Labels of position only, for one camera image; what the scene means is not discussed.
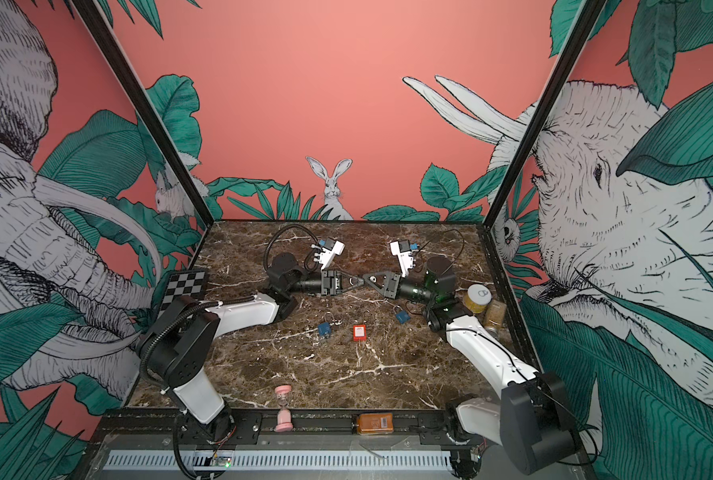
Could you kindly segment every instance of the black metal frame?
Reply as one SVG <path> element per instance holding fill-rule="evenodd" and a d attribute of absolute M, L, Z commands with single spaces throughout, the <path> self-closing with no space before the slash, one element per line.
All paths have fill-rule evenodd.
<path fill-rule="evenodd" d="M 543 125 L 548 120 L 553 104 L 559 98 L 559 94 L 567 82 L 567 77 L 570 76 L 572 67 L 574 67 L 575 61 L 581 54 L 581 50 L 583 50 L 583 46 L 588 39 L 588 35 L 591 34 L 591 30 L 599 18 L 605 1 L 585 0 L 583 2 L 581 11 L 577 14 L 572 30 L 567 35 L 567 40 L 559 54 L 559 59 L 553 66 L 551 77 L 548 78 L 543 95 L 537 102 L 535 113 L 524 131 L 524 137 L 519 142 L 514 158 L 511 160 L 511 165 L 508 167 L 503 182 L 497 191 L 495 200 L 493 200 L 490 210 L 487 212 L 485 226 L 488 230 L 495 225 L 495 218 L 497 218 L 497 214 L 500 213 L 501 208 L 505 205 L 508 194 L 511 193 L 521 169 L 524 168 L 524 162 L 532 155 L 532 148 L 535 141 L 537 141 L 537 136 L 540 135 Z"/>
<path fill-rule="evenodd" d="M 127 60 L 127 56 L 122 52 L 116 37 L 108 27 L 100 8 L 95 5 L 94 0 L 73 0 L 73 2 L 79 17 L 82 18 L 84 25 L 90 31 L 95 43 L 98 44 L 98 48 L 101 49 L 103 56 L 106 58 L 106 62 L 111 66 L 121 87 L 130 98 L 138 115 L 140 115 L 140 120 L 148 129 L 151 137 L 154 138 L 165 160 L 175 172 L 175 176 L 178 177 L 180 185 L 186 190 L 186 195 L 188 195 L 191 203 L 194 204 L 197 214 L 209 229 L 214 222 L 212 214 L 210 214 L 207 204 L 204 203 L 201 195 L 199 195 L 197 187 L 194 187 L 194 182 L 191 181 L 188 170 L 180 161 L 178 150 L 170 139 L 167 129 L 164 127 L 159 114 L 151 105 L 143 85 L 138 80 L 138 76 Z"/>

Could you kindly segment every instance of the pink wall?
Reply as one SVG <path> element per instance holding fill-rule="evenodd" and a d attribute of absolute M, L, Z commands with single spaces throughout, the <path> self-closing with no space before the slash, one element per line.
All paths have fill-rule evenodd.
<path fill-rule="evenodd" d="M 110 5 L 144 86 L 165 74 L 194 80 L 196 177 L 290 180 L 304 201 L 319 196 L 315 209 L 323 181 L 305 156 L 330 173 L 351 158 L 339 186 L 355 219 L 387 204 L 436 210 L 419 192 L 431 163 L 456 173 L 461 188 L 487 168 L 493 147 L 448 125 L 402 77 L 441 90 L 434 75 L 443 75 L 516 117 L 555 60 L 550 2 L 160 2 L 164 39 L 133 9 L 134 24 Z M 227 218 L 248 217 L 220 205 Z"/>

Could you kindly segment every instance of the padlock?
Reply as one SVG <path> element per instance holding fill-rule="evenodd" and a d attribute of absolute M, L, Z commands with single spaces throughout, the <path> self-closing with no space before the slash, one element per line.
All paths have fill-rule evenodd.
<path fill-rule="evenodd" d="M 396 319 L 401 325 L 404 325 L 407 320 L 410 319 L 409 313 L 406 310 L 402 310 L 400 306 L 394 306 L 394 313 L 396 315 Z"/>

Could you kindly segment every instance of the marble tabletop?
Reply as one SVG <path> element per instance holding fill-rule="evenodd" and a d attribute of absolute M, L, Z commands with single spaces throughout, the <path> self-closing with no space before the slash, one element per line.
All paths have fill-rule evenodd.
<path fill-rule="evenodd" d="M 324 222 L 303 224 L 319 238 L 330 236 L 346 248 L 330 269 L 360 275 L 380 270 L 399 272 L 389 243 L 410 240 L 424 244 L 420 260 L 432 255 L 452 260 L 465 238 L 454 265 L 457 294 L 472 283 L 483 283 L 498 299 L 490 260 L 481 248 L 476 226 L 442 224 L 370 224 Z M 266 275 L 261 264 L 269 238 L 280 223 L 226 221 L 213 225 L 195 266 L 210 272 L 207 299 L 246 296 L 261 287 Z M 295 229 L 276 242 L 271 257 L 283 251 L 299 262 L 311 241 Z M 417 274 L 422 278 L 422 268 Z M 474 366 L 441 337 L 431 332 L 422 316 L 405 324 L 395 318 L 395 306 L 404 300 L 384 300 L 365 287 L 340 296 L 296 294 L 300 304 L 282 322 L 229 333 L 213 342 L 205 370 L 217 391 L 232 407 L 276 408 L 274 387 L 293 386 L 291 408 L 444 408 L 446 402 L 468 393 L 497 401 L 497 395 Z M 409 305 L 419 312 L 419 305 Z M 319 337 L 317 326 L 329 322 L 329 339 Z M 352 326 L 366 325 L 367 340 L 355 342 Z M 501 341 L 512 349 L 507 329 Z M 171 406 L 157 389 L 140 382 L 128 406 Z"/>

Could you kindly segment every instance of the cable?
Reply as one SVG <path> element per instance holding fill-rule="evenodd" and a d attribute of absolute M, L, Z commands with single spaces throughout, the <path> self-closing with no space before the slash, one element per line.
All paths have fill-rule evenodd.
<path fill-rule="evenodd" d="M 199 305 L 192 306 L 191 308 L 186 309 L 183 312 L 180 312 L 180 314 L 175 317 L 175 321 L 167 325 L 167 327 L 165 327 L 164 330 L 162 330 L 162 332 L 151 341 L 150 345 L 143 353 L 143 355 L 140 356 L 140 367 L 138 369 L 138 371 L 140 372 L 140 378 L 145 379 L 150 383 L 153 383 L 155 386 L 158 386 L 159 390 L 166 390 L 168 388 L 166 385 L 164 385 L 162 382 L 159 382 L 159 380 L 154 379 L 151 375 L 148 374 L 148 360 L 150 360 L 151 354 L 154 353 L 154 349 L 157 347 L 157 345 L 159 345 L 162 340 L 164 340 L 168 333 L 178 327 L 179 324 L 186 320 L 189 316 L 192 316 L 194 313 L 201 312 L 202 310 L 218 306 L 219 304 L 220 302 L 204 302 L 200 303 Z"/>
<path fill-rule="evenodd" d="M 457 232 L 457 235 L 460 236 L 460 240 L 462 240 L 463 245 L 460 245 L 460 251 L 457 252 L 457 255 L 455 255 L 455 258 L 452 260 L 452 263 L 449 264 L 449 266 L 448 266 L 447 268 L 445 268 L 445 271 L 443 271 L 443 272 L 441 272 L 441 274 L 439 274 L 440 276 L 446 274 L 446 273 L 447 273 L 447 270 L 450 270 L 450 269 L 452 268 L 452 266 L 455 265 L 455 262 L 457 262 L 457 259 L 460 258 L 460 255 L 463 254 L 463 249 L 465 248 L 465 237 L 463 236 L 463 234 L 460 233 L 460 230 L 458 230 L 457 228 L 451 228 L 451 229 L 449 229 L 449 230 L 445 230 L 445 231 L 441 232 L 441 234 L 440 234 L 439 236 L 433 236 L 431 239 L 429 239 L 428 241 L 426 241 L 426 242 L 423 244 L 423 246 L 421 246 L 421 247 L 418 249 L 418 251 L 415 252 L 415 255 L 420 254 L 420 252 L 422 252 L 423 249 L 426 248 L 426 246 L 428 246 L 428 244 L 430 244 L 431 242 L 434 242 L 434 241 L 439 241 L 445 234 L 448 234 L 448 233 L 450 233 L 450 232 Z"/>
<path fill-rule="evenodd" d="M 485 336 L 485 335 L 482 335 L 481 332 L 476 331 L 476 330 L 474 330 L 474 329 L 454 328 L 454 329 L 448 329 L 447 331 L 448 331 L 448 332 L 474 332 L 474 333 L 476 333 L 476 334 L 479 335 L 481 338 L 485 339 L 486 341 L 490 342 L 491 344 L 493 344 L 493 345 L 495 345 L 497 348 L 499 348 L 501 351 L 503 351 L 503 352 L 505 353 L 505 355 L 508 357 L 508 359 L 511 360 L 511 364 L 512 364 L 512 365 L 514 366 L 514 368 L 516 369 L 516 373 L 518 373 L 519 376 L 520 376 L 522 379 L 524 379 L 525 382 L 529 382 L 529 381 L 530 381 L 526 376 L 524 376 L 524 373 L 522 373 L 521 370 L 520 370 L 518 367 L 516 367 L 516 362 L 515 362 L 514 356 L 511 354 L 511 352 L 509 352 L 508 350 L 505 350 L 505 348 L 503 347 L 503 345 L 501 345 L 500 343 L 494 341 L 493 339 L 491 339 L 491 338 L 489 338 L 489 337 L 487 337 L 487 336 Z M 575 419 L 575 422 L 576 422 L 577 424 L 580 424 L 580 423 L 581 423 L 580 418 L 576 417 L 575 414 L 573 414 L 573 413 L 570 411 L 569 408 L 567 408 L 566 406 L 562 405 L 556 398 L 553 398 L 552 396 L 548 395 L 546 392 L 544 392 L 543 390 L 541 390 L 541 389 L 539 389 L 539 388 L 538 388 L 537 390 L 538 390 L 540 393 L 542 393 L 543 396 L 545 396 L 546 398 L 548 398 L 548 399 L 551 400 L 552 402 L 554 402 L 554 403 L 556 403 L 557 405 L 559 405 L 565 412 L 569 413 L 570 416 Z M 596 440 L 593 439 L 593 436 L 592 436 L 591 434 L 588 434 L 588 436 L 591 438 L 591 442 L 593 443 L 593 460 L 589 460 L 588 462 L 579 462 L 579 463 L 570 463 L 570 462 L 559 462 L 559 461 L 557 461 L 557 463 L 561 463 L 562 465 L 566 465 L 566 466 L 584 467 L 584 466 L 590 466 L 590 465 L 593 464 L 595 461 L 597 461 L 597 458 L 599 458 L 599 447 L 598 447 L 597 444 L 596 444 Z"/>
<path fill-rule="evenodd" d="M 181 423 L 180 419 L 183 418 L 185 419 L 185 415 L 182 413 L 178 413 L 178 415 L 175 417 L 175 425 L 172 428 L 172 453 L 173 456 L 175 457 L 175 463 L 178 464 L 178 468 L 180 469 L 180 472 L 183 475 L 186 475 L 187 477 L 190 478 L 190 480 L 201 480 L 202 478 L 209 478 L 210 480 L 213 478 L 218 478 L 220 475 L 223 475 L 225 470 L 221 470 L 219 472 L 210 472 L 208 476 L 204 475 L 194 475 L 193 473 L 189 472 L 188 469 L 186 468 L 186 464 L 183 463 L 183 457 L 180 456 L 180 444 L 178 441 L 178 433 L 180 431 Z M 234 430 L 223 440 L 223 442 L 226 442 L 228 438 L 230 438 L 234 432 L 236 432 L 236 427 L 234 427 Z"/>
<path fill-rule="evenodd" d="M 269 240 L 269 242 L 268 242 L 268 246 L 266 246 L 266 251 L 264 251 L 264 253 L 263 253 L 263 270 L 265 270 L 266 272 L 267 272 L 268 269 L 269 269 L 268 255 L 269 255 L 269 253 L 271 252 L 271 248 L 274 247 L 274 243 L 279 239 L 279 237 L 280 237 L 284 232 L 286 232 L 287 230 L 293 229 L 293 228 L 298 228 L 298 229 L 303 230 L 304 232 L 306 232 L 306 233 L 311 237 L 311 239 L 313 240 L 313 244 L 314 244 L 314 245 L 318 245 L 318 244 L 319 244 L 319 239 L 316 238 L 316 235 L 314 235 L 314 234 L 311 232 L 311 230 L 305 228 L 303 225 L 290 224 L 290 225 L 283 226 L 282 228 L 279 229 L 278 232 L 276 232 L 276 233 L 274 234 L 274 236 L 271 237 L 271 240 Z"/>
<path fill-rule="evenodd" d="M 413 312 L 409 310 L 409 300 L 405 302 L 405 312 L 411 313 L 412 315 L 423 316 L 423 312 Z"/>

